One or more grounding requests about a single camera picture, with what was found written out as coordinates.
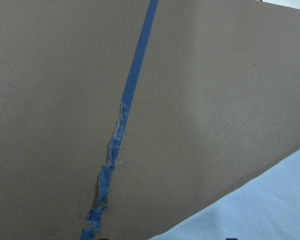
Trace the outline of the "light blue t-shirt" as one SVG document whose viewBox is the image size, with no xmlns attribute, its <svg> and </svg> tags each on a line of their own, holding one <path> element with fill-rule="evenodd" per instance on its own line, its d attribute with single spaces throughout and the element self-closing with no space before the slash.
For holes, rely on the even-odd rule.
<svg viewBox="0 0 300 240">
<path fill-rule="evenodd" d="M 300 240 L 300 149 L 156 240 Z"/>
</svg>

